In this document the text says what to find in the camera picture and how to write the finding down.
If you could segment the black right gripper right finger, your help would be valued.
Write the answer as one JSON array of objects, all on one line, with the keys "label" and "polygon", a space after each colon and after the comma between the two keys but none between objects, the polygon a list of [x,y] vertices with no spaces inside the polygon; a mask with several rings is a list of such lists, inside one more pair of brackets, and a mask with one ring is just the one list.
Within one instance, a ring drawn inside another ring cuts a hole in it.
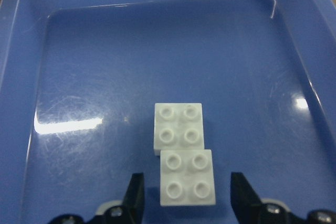
[{"label": "black right gripper right finger", "polygon": [[258,223],[263,203],[241,172],[231,172],[230,204],[238,223]]}]

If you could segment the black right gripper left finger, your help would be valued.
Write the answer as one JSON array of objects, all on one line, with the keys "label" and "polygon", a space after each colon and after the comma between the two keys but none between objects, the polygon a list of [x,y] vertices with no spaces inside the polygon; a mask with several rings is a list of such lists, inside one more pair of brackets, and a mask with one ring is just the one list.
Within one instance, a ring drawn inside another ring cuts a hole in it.
[{"label": "black right gripper left finger", "polygon": [[134,173],[121,205],[121,215],[116,217],[117,223],[142,223],[145,206],[144,174]]}]

